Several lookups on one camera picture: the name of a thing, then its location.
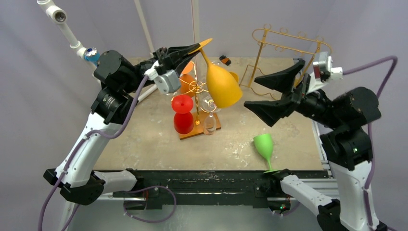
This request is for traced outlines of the orange wine glass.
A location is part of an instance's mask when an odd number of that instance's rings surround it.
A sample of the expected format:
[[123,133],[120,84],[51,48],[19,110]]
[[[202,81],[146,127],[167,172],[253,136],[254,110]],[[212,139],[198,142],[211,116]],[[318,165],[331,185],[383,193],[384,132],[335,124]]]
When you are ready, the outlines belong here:
[[183,69],[180,75],[180,94],[185,94],[189,96],[190,98],[195,96],[195,93],[193,91],[190,91],[190,89],[193,89],[194,85],[190,85],[193,81],[195,81],[195,78],[192,76],[194,70],[194,63],[192,61],[189,61],[186,67]]

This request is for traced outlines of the green wine glass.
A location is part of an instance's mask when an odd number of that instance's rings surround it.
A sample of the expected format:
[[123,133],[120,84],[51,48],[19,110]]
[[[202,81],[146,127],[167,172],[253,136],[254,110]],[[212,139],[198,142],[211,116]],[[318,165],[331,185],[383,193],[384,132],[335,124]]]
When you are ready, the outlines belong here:
[[263,157],[267,164],[268,170],[264,171],[263,174],[278,172],[280,169],[275,169],[272,167],[271,158],[273,156],[274,151],[274,141],[270,133],[264,133],[261,135],[257,135],[253,138],[255,149],[258,154]]

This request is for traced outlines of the red wine glass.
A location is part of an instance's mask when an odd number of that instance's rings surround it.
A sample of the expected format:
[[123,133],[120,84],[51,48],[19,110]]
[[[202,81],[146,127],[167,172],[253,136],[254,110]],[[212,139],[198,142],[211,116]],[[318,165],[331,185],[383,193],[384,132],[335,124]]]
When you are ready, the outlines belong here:
[[187,95],[179,95],[174,97],[171,103],[172,109],[175,111],[173,118],[174,129],[179,134],[188,134],[193,130],[194,119],[191,114],[193,108],[193,100]]

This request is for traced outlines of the gold wire bottle rack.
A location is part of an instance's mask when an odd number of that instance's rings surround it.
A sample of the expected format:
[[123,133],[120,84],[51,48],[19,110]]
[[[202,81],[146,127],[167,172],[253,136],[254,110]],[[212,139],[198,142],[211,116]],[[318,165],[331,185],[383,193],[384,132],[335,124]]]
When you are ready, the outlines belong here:
[[295,75],[297,85],[319,52],[332,53],[332,47],[323,36],[309,37],[304,31],[290,33],[285,27],[273,29],[271,24],[253,30],[251,36],[257,43],[257,53],[246,62],[239,86],[263,98],[276,100],[281,94],[255,83],[256,77],[276,73],[304,61],[304,66]]

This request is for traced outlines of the clear flute glass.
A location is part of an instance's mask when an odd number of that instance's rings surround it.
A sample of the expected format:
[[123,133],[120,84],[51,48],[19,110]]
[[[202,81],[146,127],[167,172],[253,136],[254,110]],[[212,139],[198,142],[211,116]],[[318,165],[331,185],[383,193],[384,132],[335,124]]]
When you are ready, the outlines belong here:
[[220,111],[220,108],[217,107],[213,98],[208,95],[202,99],[201,110],[207,113],[203,125],[204,134],[213,135],[217,129],[216,113]]

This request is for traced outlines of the yellow wine glass front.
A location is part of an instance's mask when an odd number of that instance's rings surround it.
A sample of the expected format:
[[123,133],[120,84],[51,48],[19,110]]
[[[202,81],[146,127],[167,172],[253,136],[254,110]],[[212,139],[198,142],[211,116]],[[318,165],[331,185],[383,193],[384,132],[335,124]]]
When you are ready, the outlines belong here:
[[212,64],[204,52],[204,46],[213,39],[208,38],[196,44],[196,48],[188,52],[188,55],[199,52],[203,57],[206,66],[206,87],[214,103],[219,108],[228,108],[237,103],[243,96],[238,82],[233,75],[223,67]]

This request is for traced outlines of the yellow wine glass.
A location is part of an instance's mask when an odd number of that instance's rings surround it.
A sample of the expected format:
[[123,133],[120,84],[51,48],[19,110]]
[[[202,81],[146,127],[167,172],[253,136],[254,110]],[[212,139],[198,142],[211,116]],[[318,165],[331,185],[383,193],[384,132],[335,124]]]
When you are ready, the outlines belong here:
[[219,108],[228,108],[237,103],[243,96],[238,82],[233,75],[223,67],[212,64],[204,52],[204,46],[213,39],[208,38],[196,44],[196,48],[188,52],[188,55],[199,52],[203,57],[206,66],[206,87],[214,103]]
[[239,81],[239,77],[238,77],[238,75],[236,73],[230,72],[230,74],[233,76],[233,78],[235,79],[236,82]]

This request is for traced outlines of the yellow wine glass back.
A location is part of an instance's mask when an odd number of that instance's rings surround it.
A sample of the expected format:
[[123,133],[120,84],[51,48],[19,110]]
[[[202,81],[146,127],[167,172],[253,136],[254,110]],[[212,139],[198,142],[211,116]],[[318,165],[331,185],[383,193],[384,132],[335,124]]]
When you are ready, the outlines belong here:
[[238,77],[238,75],[236,73],[230,72],[230,74],[233,76],[233,78],[235,79],[236,82],[239,81],[239,77]]

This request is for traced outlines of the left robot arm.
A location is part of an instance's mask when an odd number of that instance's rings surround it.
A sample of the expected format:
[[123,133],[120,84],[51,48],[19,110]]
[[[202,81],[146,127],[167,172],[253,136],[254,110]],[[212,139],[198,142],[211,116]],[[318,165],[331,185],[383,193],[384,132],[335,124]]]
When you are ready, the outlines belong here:
[[94,166],[108,142],[125,130],[142,89],[155,84],[163,94],[179,90],[181,72],[199,49],[198,43],[159,48],[152,58],[135,65],[118,51],[102,53],[94,61],[93,73],[102,88],[90,108],[86,125],[66,159],[57,168],[47,169],[44,179],[65,200],[79,205],[89,205],[105,193],[141,195],[143,183],[132,169],[101,172],[94,170]]

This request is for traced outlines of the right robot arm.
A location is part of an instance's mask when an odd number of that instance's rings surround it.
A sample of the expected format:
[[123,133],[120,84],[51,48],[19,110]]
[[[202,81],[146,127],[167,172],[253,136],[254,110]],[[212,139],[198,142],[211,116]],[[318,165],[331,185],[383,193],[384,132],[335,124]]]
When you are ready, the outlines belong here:
[[303,183],[288,169],[267,171],[274,195],[290,195],[308,208],[324,231],[385,231],[387,225],[375,213],[370,190],[370,172],[374,165],[372,142],[363,127],[381,117],[376,94],[365,88],[354,88],[334,100],[323,87],[342,79],[343,69],[333,67],[332,59],[313,63],[313,72],[305,74],[299,84],[296,75],[305,65],[295,65],[274,74],[259,76],[255,82],[281,93],[278,101],[246,101],[244,106],[268,126],[293,112],[330,129],[320,135],[338,185],[337,199],[319,193]]

